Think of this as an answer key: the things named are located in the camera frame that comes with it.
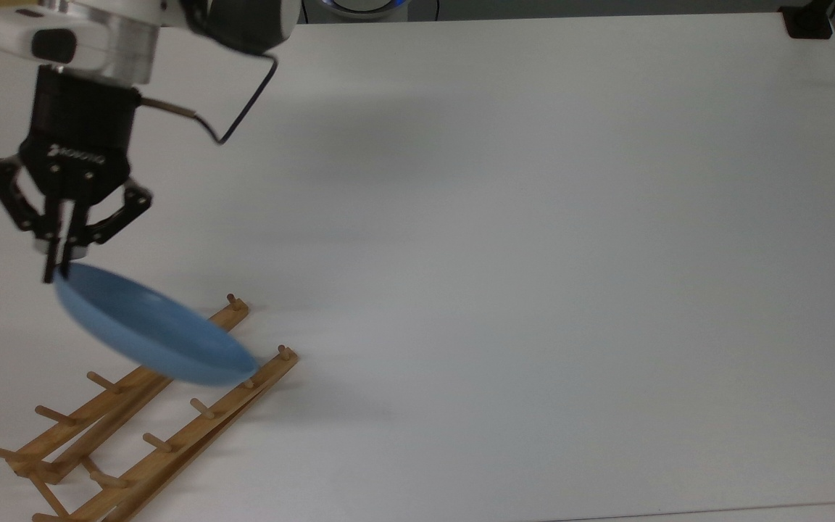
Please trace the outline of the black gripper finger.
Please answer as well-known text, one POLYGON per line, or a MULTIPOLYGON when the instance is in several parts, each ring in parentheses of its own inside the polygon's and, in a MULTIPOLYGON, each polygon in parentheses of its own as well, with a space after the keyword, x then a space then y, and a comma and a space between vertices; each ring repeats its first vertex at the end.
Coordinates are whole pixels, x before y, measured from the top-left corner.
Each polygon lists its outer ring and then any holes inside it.
POLYGON ((54 281, 59 264, 59 231, 61 228, 61 201, 44 196, 43 210, 37 211, 30 204, 19 186, 19 174, 23 164, 17 156, 0 158, 0 202, 20 231, 32 232, 34 244, 43 248, 44 268, 42 281, 54 281))
POLYGON ((75 259, 85 257, 90 245, 106 244, 123 229, 132 224, 152 205, 153 193, 136 182, 122 183, 122 206, 106 217, 93 224, 88 222, 91 208, 94 204, 95 189, 91 183, 84 185, 80 198, 76 199, 70 215, 67 228, 67 238, 61 254, 61 275, 69 276, 70 265, 75 259))

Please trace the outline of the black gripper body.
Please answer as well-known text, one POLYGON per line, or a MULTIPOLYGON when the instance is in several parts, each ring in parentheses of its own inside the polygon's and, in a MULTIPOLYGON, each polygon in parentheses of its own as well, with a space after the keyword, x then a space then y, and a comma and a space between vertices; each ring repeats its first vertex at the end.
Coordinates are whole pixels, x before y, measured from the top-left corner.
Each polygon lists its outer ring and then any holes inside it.
POLYGON ((44 195, 78 198, 78 179, 92 173, 91 204, 130 176, 128 146, 141 93, 38 67, 30 129, 20 161, 44 195))

